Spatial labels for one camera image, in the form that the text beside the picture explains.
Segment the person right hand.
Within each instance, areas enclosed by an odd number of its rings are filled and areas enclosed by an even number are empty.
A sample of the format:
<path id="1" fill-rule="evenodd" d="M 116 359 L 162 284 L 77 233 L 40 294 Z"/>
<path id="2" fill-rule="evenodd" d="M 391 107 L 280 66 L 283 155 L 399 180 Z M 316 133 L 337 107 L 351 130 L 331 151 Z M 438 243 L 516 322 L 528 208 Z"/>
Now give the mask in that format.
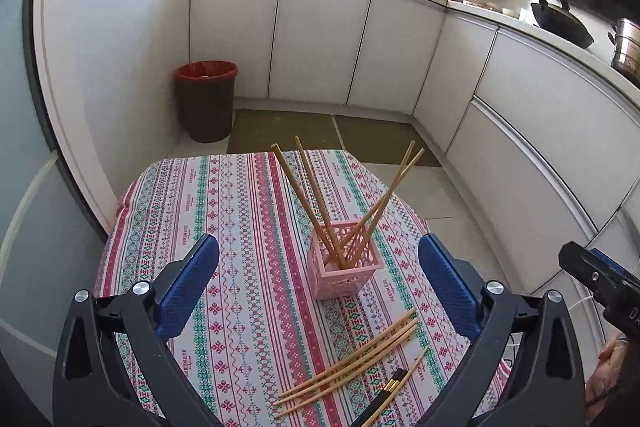
<path id="1" fill-rule="evenodd" d="M 608 396 L 613 392 L 628 346 L 627 337 L 616 333 L 600 351 L 596 368 L 585 385 L 587 425 L 603 411 Z"/>

